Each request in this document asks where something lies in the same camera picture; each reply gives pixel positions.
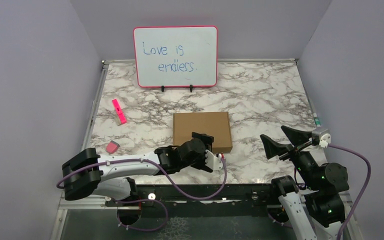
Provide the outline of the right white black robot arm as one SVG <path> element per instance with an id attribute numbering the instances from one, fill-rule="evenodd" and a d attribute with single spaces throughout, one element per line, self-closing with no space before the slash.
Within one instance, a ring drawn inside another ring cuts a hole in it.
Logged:
<path id="1" fill-rule="evenodd" d="M 269 199 L 281 204 L 297 239 L 341 240 L 346 212 L 340 193 L 350 188 L 347 169 L 339 163 L 319 165 L 305 150 L 310 146 L 327 148 L 332 141 L 329 130 L 318 127 L 303 131 L 285 125 L 281 129 L 290 143 L 282 144 L 261 134 L 265 155 L 291 161 L 311 192 L 304 194 L 302 202 L 296 181 L 288 175 L 272 179 Z"/>

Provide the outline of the brown cardboard box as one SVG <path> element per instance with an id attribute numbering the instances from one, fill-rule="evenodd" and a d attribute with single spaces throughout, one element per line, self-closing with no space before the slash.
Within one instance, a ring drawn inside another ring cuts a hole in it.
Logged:
<path id="1" fill-rule="evenodd" d="M 230 153 L 233 149 L 228 112 L 184 112 L 173 114 L 173 144 L 180 146 L 192 139 L 192 133 L 214 138 L 213 153 Z"/>

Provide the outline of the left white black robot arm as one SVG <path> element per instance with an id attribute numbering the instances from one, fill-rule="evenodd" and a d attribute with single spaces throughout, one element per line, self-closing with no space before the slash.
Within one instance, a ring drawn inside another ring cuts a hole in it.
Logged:
<path id="1" fill-rule="evenodd" d="M 171 175 L 191 167 L 211 173 L 223 167 L 222 156 L 212 153 L 214 138 L 193 132 L 182 145 L 169 145 L 137 155 L 99 155 L 86 148 L 65 162 L 57 188 L 67 201 L 99 195 L 132 205 L 137 200 L 133 176 Z"/>

